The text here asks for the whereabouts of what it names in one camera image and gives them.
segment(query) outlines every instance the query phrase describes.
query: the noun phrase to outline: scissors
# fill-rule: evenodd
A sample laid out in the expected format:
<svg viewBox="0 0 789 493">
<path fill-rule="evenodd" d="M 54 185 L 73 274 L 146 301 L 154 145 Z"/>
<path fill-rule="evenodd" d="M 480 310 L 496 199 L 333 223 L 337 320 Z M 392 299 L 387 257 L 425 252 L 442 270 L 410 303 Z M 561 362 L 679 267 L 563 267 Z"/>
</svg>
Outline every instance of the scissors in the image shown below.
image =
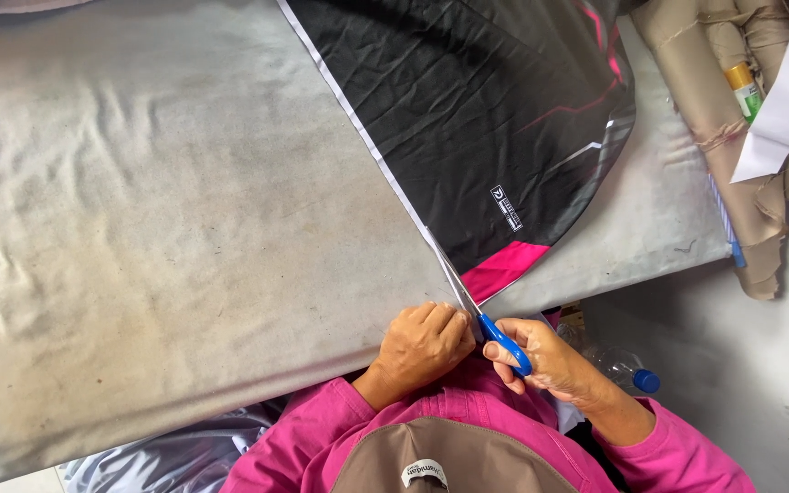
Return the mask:
<svg viewBox="0 0 789 493">
<path fill-rule="evenodd" d="M 479 309 L 479 305 L 477 302 L 473 300 L 470 291 L 467 290 L 465 284 L 462 283 L 461 277 L 458 275 L 458 271 L 455 270 L 455 266 L 449 260 L 449 257 L 446 256 L 444 249 L 440 246 L 437 242 L 437 239 L 434 238 L 434 235 L 431 234 L 431 230 L 428 229 L 428 235 L 431 236 L 431 240 L 434 242 L 434 247 L 437 249 L 437 253 L 442 260 L 442 264 L 444 269 L 447 272 L 447 277 L 454 283 L 453 287 L 456 291 L 456 297 L 462 304 L 466 304 L 465 307 L 468 311 L 472 312 L 472 315 L 476 318 L 477 322 L 479 323 L 479 330 L 483 332 L 483 338 L 486 341 L 497 341 L 498 344 L 501 344 L 504 349 L 510 351 L 513 354 L 513 357 L 516 358 L 516 362 L 519 363 L 518 367 L 511 367 L 513 369 L 513 374 L 520 377 L 525 378 L 526 376 L 531 375 L 532 367 L 531 362 L 529 361 L 529 357 L 522 351 L 522 348 L 517 344 L 515 341 L 510 339 L 507 334 L 502 332 L 495 324 L 492 323 L 492 320 L 488 318 L 488 316 L 483 313 L 481 309 Z"/>
</svg>

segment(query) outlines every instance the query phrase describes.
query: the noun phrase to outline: yellow cap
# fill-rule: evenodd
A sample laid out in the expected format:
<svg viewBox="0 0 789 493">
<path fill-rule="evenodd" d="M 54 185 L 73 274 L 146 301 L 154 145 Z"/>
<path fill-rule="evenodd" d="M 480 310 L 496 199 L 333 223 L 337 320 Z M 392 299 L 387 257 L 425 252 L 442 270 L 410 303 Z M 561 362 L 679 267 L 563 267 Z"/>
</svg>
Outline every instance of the yellow cap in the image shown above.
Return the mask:
<svg viewBox="0 0 789 493">
<path fill-rule="evenodd" d="M 754 82 L 754 76 L 751 74 L 751 70 L 745 62 L 739 63 L 726 72 L 723 72 L 723 74 L 726 75 L 729 88 L 732 90 L 741 89 Z"/>
</svg>

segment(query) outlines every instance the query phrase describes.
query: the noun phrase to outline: blue scissor handle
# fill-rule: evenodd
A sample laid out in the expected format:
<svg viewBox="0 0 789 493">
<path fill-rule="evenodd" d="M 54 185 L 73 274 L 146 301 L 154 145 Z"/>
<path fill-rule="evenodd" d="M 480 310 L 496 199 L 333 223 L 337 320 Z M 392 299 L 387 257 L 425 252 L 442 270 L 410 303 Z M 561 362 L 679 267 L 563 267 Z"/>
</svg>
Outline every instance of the blue scissor handle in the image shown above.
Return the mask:
<svg viewBox="0 0 789 493">
<path fill-rule="evenodd" d="M 486 336 L 486 339 L 497 341 L 498 344 L 501 344 L 504 349 L 510 351 L 513 357 L 516 358 L 519 367 L 511 367 L 513 369 L 513 374 L 520 378 L 531 375 L 531 362 L 525 352 L 522 351 L 519 344 L 514 342 L 507 334 L 496 327 L 485 313 L 480 313 L 477 320 L 479 321 L 479 328 L 483 330 L 483 335 Z"/>
</svg>

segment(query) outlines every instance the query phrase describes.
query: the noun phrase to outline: sleeve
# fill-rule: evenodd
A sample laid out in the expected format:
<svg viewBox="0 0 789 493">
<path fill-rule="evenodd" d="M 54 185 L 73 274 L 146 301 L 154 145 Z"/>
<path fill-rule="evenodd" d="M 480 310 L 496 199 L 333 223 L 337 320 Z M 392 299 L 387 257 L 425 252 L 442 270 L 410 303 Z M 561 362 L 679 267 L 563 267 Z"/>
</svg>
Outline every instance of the sleeve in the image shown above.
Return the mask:
<svg viewBox="0 0 789 493">
<path fill-rule="evenodd" d="M 296 493 L 313 457 L 376 416 L 342 378 L 298 392 L 294 399 L 300 404 L 236 461 L 221 493 Z"/>
<path fill-rule="evenodd" d="M 632 446 L 613 446 L 593 435 L 635 493 L 756 493 L 729 455 L 658 402 L 637 399 L 657 417 L 651 435 Z"/>
</svg>

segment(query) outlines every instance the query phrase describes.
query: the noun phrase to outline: pink long-sleeve shirt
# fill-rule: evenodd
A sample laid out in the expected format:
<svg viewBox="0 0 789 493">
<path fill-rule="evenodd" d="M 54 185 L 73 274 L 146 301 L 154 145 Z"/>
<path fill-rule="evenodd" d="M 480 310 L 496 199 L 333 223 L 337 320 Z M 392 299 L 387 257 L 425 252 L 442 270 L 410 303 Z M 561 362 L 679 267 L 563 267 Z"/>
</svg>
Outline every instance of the pink long-sleeve shirt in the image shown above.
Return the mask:
<svg viewBox="0 0 789 493">
<path fill-rule="evenodd" d="M 632 446 L 604 447 L 635 493 L 754 492 L 727 454 L 652 399 L 651 435 Z M 289 409 L 234 465 L 221 493 L 330 491 L 346 457 L 385 425 L 439 417 L 504 433 L 543 457 L 581 493 L 616 493 L 601 466 L 560 434 L 556 412 L 535 392 L 517 396 L 491 363 L 469 357 L 440 381 L 379 413 L 342 378 L 298 392 Z"/>
</svg>

